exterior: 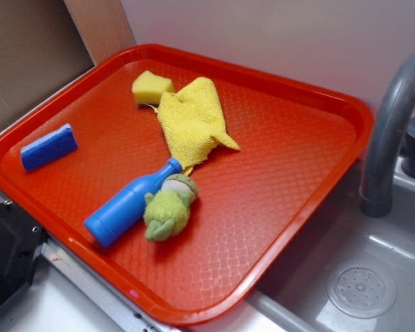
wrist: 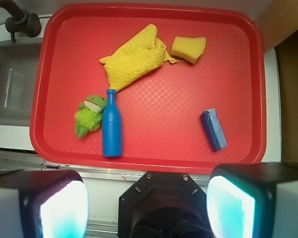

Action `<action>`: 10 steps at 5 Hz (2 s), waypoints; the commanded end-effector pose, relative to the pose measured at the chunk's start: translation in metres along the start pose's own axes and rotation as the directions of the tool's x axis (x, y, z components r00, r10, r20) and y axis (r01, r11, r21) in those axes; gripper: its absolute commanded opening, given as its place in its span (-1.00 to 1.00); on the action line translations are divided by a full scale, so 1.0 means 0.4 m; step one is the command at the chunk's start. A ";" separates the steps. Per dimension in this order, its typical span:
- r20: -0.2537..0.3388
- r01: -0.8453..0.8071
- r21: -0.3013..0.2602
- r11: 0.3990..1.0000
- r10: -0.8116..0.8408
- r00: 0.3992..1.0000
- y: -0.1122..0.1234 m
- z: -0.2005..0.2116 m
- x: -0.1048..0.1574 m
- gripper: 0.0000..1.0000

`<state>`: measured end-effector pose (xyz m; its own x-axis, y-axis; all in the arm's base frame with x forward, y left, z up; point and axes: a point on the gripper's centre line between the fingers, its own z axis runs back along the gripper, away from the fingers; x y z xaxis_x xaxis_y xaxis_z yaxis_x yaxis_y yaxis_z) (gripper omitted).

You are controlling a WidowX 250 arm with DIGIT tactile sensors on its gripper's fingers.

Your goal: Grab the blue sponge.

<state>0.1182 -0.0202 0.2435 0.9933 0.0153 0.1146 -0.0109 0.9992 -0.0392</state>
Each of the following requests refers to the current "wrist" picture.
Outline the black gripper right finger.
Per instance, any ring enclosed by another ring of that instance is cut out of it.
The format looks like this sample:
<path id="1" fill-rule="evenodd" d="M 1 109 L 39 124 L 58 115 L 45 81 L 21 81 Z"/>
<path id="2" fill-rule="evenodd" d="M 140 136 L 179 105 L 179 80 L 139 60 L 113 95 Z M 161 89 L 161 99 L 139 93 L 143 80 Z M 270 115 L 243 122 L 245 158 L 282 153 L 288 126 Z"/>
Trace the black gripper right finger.
<path id="1" fill-rule="evenodd" d="M 207 213 L 217 238 L 298 238 L 298 163 L 216 166 Z"/>

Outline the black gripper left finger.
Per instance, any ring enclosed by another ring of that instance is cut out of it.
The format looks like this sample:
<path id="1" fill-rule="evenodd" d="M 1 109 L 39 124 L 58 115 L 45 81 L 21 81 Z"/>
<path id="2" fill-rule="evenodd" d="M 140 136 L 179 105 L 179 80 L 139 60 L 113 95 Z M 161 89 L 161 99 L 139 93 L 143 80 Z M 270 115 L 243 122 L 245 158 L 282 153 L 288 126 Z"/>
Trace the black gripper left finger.
<path id="1" fill-rule="evenodd" d="M 0 238 L 82 238 L 88 216 L 78 172 L 0 169 Z"/>

